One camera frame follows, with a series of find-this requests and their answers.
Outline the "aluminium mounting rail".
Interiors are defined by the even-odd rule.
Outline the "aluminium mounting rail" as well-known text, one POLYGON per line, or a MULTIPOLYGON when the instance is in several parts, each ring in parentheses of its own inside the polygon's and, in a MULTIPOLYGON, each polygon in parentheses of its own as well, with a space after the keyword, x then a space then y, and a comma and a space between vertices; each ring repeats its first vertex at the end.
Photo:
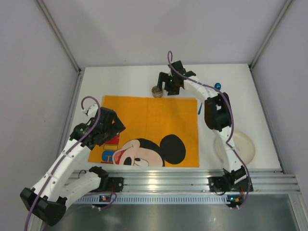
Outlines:
MULTIPOLYGON (((109 170, 111 177, 122 177, 125 193, 209 193, 208 179, 222 175, 221 170, 109 170)), ((252 170, 253 193, 299 193, 295 175, 280 171, 252 170)))

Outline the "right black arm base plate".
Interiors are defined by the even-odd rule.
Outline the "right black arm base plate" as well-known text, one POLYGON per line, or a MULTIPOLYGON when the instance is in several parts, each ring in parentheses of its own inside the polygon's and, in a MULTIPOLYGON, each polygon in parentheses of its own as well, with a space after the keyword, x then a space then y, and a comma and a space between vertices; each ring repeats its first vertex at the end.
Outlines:
POLYGON ((222 194, 222 193, 242 193, 248 190, 248 179, 244 179, 234 185, 226 182, 223 177, 209 177, 208 184, 211 192, 222 194))

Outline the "small metal cup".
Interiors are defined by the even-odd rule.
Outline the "small metal cup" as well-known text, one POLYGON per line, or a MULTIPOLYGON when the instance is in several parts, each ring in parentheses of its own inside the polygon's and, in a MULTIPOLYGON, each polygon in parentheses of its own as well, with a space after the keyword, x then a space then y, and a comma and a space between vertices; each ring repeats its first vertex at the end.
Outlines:
POLYGON ((160 89, 158 86, 153 86, 151 89, 152 96, 154 98, 162 98, 163 97, 163 90, 160 89))

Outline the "left aluminium frame post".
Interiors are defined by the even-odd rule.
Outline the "left aluminium frame post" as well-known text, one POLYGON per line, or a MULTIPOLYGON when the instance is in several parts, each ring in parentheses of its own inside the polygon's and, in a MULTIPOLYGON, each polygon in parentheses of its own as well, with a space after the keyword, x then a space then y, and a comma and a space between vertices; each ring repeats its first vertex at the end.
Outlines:
POLYGON ((79 67, 76 59, 74 58, 67 42, 65 41, 60 29, 58 28, 53 16, 51 15, 48 7, 46 6, 43 0, 34 0, 34 2, 38 5, 38 8, 42 12, 44 18, 47 20, 48 25, 50 26, 53 34, 57 38, 60 46, 62 47, 63 51, 65 52, 67 58, 69 59, 71 65, 75 69, 75 71, 79 74, 81 73, 81 68, 79 67))

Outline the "aluminium frame post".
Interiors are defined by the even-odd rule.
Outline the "aluminium frame post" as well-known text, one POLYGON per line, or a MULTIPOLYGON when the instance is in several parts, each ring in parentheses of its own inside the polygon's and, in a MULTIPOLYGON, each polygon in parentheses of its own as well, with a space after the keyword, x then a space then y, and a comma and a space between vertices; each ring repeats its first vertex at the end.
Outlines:
POLYGON ((268 33, 264 37, 261 45, 259 46, 256 54, 254 55, 251 63, 248 65, 249 70, 252 72, 255 68, 256 64, 258 63, 259 59, 261 58, 262 54, 264 53, 265 49, 269 45, 270 41, 272 40, 273 36, 275 35, 278 27, 282 23, 284 17, 287 15, 289 9, 291 8, 292 4, 294 3, 294 0, 285 0, 283 3, 283 6, 279 10, 278 15, 275 17, 274 22, 269 28, 268 33))
POLYGON ((81 73, 81 68, 79 67, 76 59, 74 58, 67 42, 65 41, 60 29, 58 28, 53 16, 51 15, 48 7, 46 6, 43 0, 34 0, 34 2, 38 5, 38 8, 42 12, 44 18, 47 20, 48 25, 50 26, 53 34, 57 38, 60 46, 62 47, 63 51, 65 52, 67 58, 69 59, 71 65, 75 69, 75 71, 79 74, 81 73))

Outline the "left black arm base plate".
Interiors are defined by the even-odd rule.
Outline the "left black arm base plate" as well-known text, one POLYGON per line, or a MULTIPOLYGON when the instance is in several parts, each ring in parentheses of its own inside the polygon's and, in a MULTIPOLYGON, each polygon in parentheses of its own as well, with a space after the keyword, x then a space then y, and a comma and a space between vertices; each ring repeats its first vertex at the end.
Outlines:
POLYGON ((108 177, 101 180, 101 183, 95 192, 122 192, 124 187, 124 178, 122 177, 108 177))

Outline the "right aluminium frame post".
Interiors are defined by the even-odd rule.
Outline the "right aluminium frame post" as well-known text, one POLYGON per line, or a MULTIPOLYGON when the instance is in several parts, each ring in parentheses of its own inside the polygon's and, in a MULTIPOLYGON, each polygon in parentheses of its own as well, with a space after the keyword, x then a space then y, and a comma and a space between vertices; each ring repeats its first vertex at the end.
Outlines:
POLYGON ((284 17, 287 15, 289 9, 291 8, 292 4, 294 3, 294 0, 285 0, 283 3, 283 6, 279 10, 278 15, 275 17, 274 22, 269 28, 268 33, 264 37, 261 45, 259 46, 256 54, 254 55, 251 63, 248 65, 249 70, 252 72, 255 68, 256 64, 258 63, 259 59, 261 58, 262 54, 264 53, 265 49, 269 45, 270 41, 272 40, 273 36, 275 35, 278 27, 282 23, 284 17))

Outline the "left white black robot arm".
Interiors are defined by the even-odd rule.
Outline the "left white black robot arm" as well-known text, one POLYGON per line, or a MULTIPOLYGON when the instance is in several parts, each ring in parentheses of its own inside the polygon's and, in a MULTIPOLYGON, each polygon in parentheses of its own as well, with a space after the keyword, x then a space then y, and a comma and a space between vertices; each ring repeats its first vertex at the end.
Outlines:
POLYGON ((118 193, 123 189, 122 177, 110 177, 101 167, 93 166, 79 179, 68 184, 82 158, 95 146, 102 146, 119 135, 125 126, 115 111, 92 106, 95 112, 87 123, 76 125, 57 160, 31 188, 24 188, 20 197, 31 215, 49 226, 56 225, 67 209, 86 194, 118 193))

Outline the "white round plate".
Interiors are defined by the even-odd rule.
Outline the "white round plate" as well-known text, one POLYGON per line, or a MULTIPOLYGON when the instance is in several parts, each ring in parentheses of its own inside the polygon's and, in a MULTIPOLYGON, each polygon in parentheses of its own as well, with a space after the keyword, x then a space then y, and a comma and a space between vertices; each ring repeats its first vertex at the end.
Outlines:
MULTIPOLYGON (((251 138, 244 132, 235 130, 233 134, 233 140, 236 146, 236 150, 240 158, 245 164, 249 164, 255 157, 256 149, 251 138)), ((217 157, 223 162, 224 148, 220 138, 214 139, 214 151, 217 157)))

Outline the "orange Mickey Mouse placemat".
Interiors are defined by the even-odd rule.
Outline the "orange Mickey Mouse placemat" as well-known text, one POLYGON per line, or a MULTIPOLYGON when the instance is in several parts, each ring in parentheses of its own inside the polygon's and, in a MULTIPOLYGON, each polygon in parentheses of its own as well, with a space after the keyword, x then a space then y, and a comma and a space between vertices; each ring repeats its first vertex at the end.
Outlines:
POLYGON ((125 130, 88 161, 138 167, 199 167, 197 101, 193 98, 109 96, 102 106, 114 110, 125 130))

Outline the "blue metallic spoon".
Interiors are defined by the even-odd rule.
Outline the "blue metallic spoon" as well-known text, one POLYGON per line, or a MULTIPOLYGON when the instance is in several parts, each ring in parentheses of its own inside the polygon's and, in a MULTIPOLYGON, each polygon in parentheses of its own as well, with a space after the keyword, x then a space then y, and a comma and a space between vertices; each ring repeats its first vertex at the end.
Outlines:
POLYGON ((214 85, 215 89, 221 90, 221 84, 220 83, 216 83, 214 85))

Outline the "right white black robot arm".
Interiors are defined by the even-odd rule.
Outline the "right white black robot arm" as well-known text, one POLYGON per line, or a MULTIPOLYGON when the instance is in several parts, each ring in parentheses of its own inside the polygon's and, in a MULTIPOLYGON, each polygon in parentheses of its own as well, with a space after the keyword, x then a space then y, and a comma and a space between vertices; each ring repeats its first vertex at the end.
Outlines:
POLYGON ((202 101, 205 124, 223 143, 224 179, 230 185, 246 179, 248 174, 245 164, 233 141, 234 119, 228 94, 200 82, 196 73, 186 71, 181 61, 171 63, 168 67, 168 73, 159 73, 157 85, 153 90, 158 94, 166 91, 168 95, 178 95, 180 88, 183 88, 202 101))

